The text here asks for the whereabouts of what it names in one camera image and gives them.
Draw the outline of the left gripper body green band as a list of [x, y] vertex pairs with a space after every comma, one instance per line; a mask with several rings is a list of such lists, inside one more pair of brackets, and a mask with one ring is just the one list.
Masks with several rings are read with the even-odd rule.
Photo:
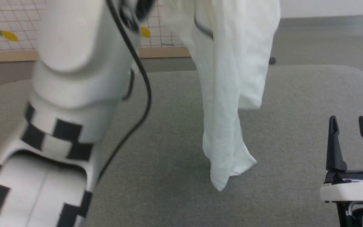
[[133, 32], [140, 32], [140, 23], [153, 8], [155, 0], [120, 0], [119, 16], [124, 26]]

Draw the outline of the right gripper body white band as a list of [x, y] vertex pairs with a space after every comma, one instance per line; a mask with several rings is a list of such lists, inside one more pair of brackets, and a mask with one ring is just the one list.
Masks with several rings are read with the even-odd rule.
[[328, 172], [320, 197], [336, 204], [340, 227], [363, 227], [363, 171]]

